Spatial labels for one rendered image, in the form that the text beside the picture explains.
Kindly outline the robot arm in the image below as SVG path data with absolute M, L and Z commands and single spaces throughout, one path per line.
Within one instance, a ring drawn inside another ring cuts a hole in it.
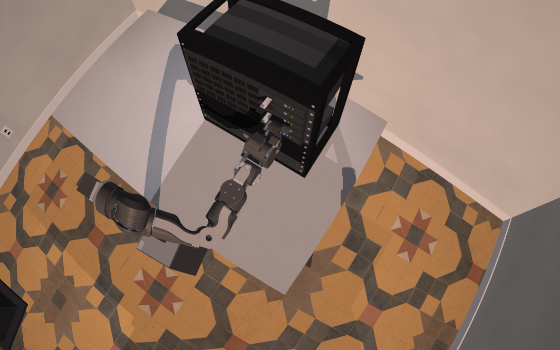
M 198 227 L 196 231 L 186 229 L 178 216 L 151 207 L 145 197 L 126 192 L 109 180 L 97 181 L 89 200 L 95 202 L 99 213 L 117 222 L 115 225 L 127 235 L 142 235 L 148 238 L 151 235 L 197 249 L 199 246 L 212 249 L 228 235 L 237 219 L 236 214 L 246 204 L 247 188 L 249 185 L 260 183 L 261 170 L 262 168 L 246 158 L 240 161 L 233 179 L 221 185 L 215 197 L 216 202 L 206 214 L 207 226 Z

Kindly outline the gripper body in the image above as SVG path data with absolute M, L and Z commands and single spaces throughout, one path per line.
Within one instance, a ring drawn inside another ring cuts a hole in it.
M 270 145 L 266 141 L 267 136 L 265 134 L 259 134 L 258 132 L 255 132 L 254 134 L 250 135 L 247 138 L 244 149 L 241 153 L 241 156 L 243 157 L 241 160 L 243 160 L 244 158 L 248 158 L 259 166 L 268 169 L 275 160 L 276 148 L 271 150 L 271 153 L 266 159 L 268 152 L 272 148 L 272 145 Z

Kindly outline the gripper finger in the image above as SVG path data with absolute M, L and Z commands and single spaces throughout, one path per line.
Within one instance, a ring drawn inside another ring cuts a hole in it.
M 285 134 L 287 134 L 287 133 L 286 133 L 285 131 L 283 131 L 283 130 L 280 130 L 279 133 L 282 134 L 283 132 L 284 132 Z M 270 132 L 268 132 L 268 136 L 269 136 L 269 138 L 271 138 L 272 134 L 271 134 Z M 280 142 L 280 143 L 278 144 L 277 148 L 276 148 L 276 154 L 278 153 L 278 151 L 280 150 L 281 147 L 282 147 L 282 143 Z
M 271 138 L 269 139 L 268 143 L 270 143 L 270 145 L 273 145 L 272 148 L 270 149 L 270 151 L 268 152 L 266 158 L 269 156 L 269 154 L 271 153 L 271 150 L 273 150 L 274 148 L 277 148 L 278 144 L 282 141 L 282 135 L 279 133 L 280 130 L 285 131 L 287 134 L 289 134 L 290 129 L 287 128 L 286 126 L 278 123 L 277 121 L 273 121 L 268 125 L 268 129 L 270 131 L 270 133 L 272 134 Z

